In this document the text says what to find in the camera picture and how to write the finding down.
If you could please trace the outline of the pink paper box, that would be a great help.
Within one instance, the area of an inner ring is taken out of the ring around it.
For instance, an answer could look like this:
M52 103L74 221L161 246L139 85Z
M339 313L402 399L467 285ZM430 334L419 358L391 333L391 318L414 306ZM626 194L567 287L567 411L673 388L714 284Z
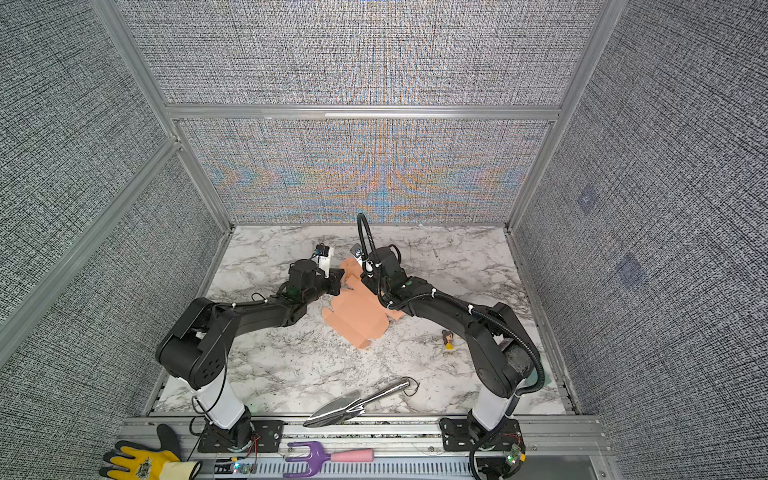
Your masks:
M390 321L398 321L404 313L387 310L377 297L362 283L362 267L354 257L341 263L344 270L342 289L331 299L329 308L322 310L325 323L358 349L367 348L389 328Z

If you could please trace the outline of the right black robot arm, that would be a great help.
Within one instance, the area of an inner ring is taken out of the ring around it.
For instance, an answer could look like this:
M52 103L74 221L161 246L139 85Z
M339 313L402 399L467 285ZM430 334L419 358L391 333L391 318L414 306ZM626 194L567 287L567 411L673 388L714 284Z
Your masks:
M541 354L516 313L501 302L489 307L461 300L407 275L389 248L361 247L356 257L361 281L383 307L430 320L464 340L481 382L468 430L481 448L495 441L521 397L541 390L546 380Z

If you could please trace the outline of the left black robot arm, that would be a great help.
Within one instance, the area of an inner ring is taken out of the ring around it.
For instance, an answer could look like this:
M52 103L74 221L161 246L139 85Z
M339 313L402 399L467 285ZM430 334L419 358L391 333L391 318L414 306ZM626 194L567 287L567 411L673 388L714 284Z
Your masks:
M293 326L311 303L339 295L344 270L330 266L332 254L332 247L318 244L309 258L289 265L287 281L268 297L244 303L194 299L160 341L157 362L193 393L193 409L208 422L203 434L221 448L239 452L255 443L251 412L228 380L235 339Z

